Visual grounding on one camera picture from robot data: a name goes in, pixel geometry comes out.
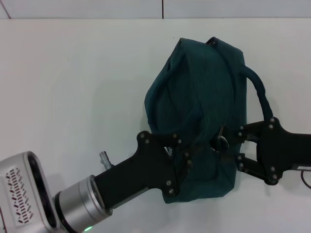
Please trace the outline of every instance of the white table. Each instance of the white table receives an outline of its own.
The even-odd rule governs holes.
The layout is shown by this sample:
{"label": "white table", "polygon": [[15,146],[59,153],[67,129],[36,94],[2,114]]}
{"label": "white table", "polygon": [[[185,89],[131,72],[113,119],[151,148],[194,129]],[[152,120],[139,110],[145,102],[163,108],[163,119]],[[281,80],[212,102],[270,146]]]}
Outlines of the white table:
{"label": "white table", "polygon": [[[311,19],[0,21],[0,160],[32,150],[52,191],[117,164],[149,129],[145,94],[180,37],[216,36],[244,52],[283,127],[311,133]],[[262,120],[254,88],[248,121]],[[242,149],[251,158],[255,147]],[[311,174],[306,175],[311,182]],[[276,186],[237,174],[221,199],[165,204],[150,190],[94,233],[309,233],[311,190],[298,171]]]}

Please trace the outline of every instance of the green indicator light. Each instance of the green indicator light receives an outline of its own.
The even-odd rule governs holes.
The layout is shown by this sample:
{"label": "green indicator light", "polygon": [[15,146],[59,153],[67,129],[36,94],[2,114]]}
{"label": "green indicator light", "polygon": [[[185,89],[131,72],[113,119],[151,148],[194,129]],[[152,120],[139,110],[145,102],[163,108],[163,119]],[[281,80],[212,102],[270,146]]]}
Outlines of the green indicator light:
{"label": "green indicator light", "polygon": [[92,227],[86,228],[84,231],[87,232],[88,230],[91,230]]}

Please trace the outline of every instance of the bag handle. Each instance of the bag handle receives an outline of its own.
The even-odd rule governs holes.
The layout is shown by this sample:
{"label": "bag handle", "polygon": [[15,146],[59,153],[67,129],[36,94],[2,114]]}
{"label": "bag handle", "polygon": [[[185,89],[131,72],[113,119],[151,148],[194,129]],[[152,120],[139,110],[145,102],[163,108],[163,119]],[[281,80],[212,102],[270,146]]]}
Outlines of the bag handle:
{"label": "bag handle", "polygon": [[[166,62],[164,68],[160,72],[160,75],[163,75],[162,79],[155,85],[154,90],[150,93],[149,97],[149,108],[146,109],[146,113],[148,116],[148,124],[152,130],[153,133],[158,133],[158,127],[156,125],[156,113],[155,113],[155,106],[156,101],[158,99],[158,96],[161,92],[163,92],[164,88],[166,87],[170,77],[174,72],[177,71],[180,64],[182,63],[183,59],[185,59],[185,56],[179,56],[178,60],[175,62],[175,65],[171,66],[171,58],[168,59]],[[172,129],[169,132],[164,133],[176,133],[180,132],[181,130],[188,129],[192,127],[193,123],[196,122],[200,117],[202,116],[202,113],[198,108],[192,108],[189,114],[187,115],[186,119],[182,122],[182,125],[176,129]]]}
{"label": "bag handle", "polygon": [[265,121],[269,121],[273,117],[273,113],[270,107],[270,104],[266,98],[266,90],[264,88],[264,85],[260,79],[260,77],[252,71],[250,68],[246,66],[242,66],[240,70],[240,74],[247,77],[254,85],[257,96],[261,105],[262,113],[263,113],[263,119]]}

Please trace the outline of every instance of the silver cylinder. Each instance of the silver cylinder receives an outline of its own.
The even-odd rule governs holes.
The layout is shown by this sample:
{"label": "silver cylinder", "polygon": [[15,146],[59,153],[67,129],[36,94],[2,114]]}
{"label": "silver cylinder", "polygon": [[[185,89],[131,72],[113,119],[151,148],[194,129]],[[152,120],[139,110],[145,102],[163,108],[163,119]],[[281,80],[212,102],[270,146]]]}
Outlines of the silver cylinder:
{"label": "silver cylinder", "polygon": [[59,204],[64,219],[76,232],[83,232],[112,215],[112,210],[104,207],[94,176],[61,191]]}

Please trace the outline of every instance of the black mount bracket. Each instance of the black mount bracket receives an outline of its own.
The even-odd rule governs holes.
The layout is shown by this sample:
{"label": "black mount bracket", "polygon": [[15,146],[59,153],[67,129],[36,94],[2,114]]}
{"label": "black mount bracket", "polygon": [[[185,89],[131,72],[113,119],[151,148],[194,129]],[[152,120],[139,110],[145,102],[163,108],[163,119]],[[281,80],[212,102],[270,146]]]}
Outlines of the black mount bracket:
{"label": "black mount bracket", "polygon": [[311,134],[289,133],[276,117],[241,126],[238,132],[225,126],[221,136],[217,134],[211,143],[216,145],[214,149],[217,151],[221,151],[217,145],[228,144],[232,147],[245,141],[257,144],[257,161],[243,153],[233,157],[239,171],[262,179],[269,185],[277,184],[286,170],[311,171]]}
{"label": "black mount bracket", "polygon": [[[148,189],[158,188],[168,197],[179,193],[179,187],[191,168],[191,153],[182,150],[177,134],[137,135],[138,148],[127,160],[95,177],[105,208],[117,208]],[[173,156],[182,154],[179,164]]]}

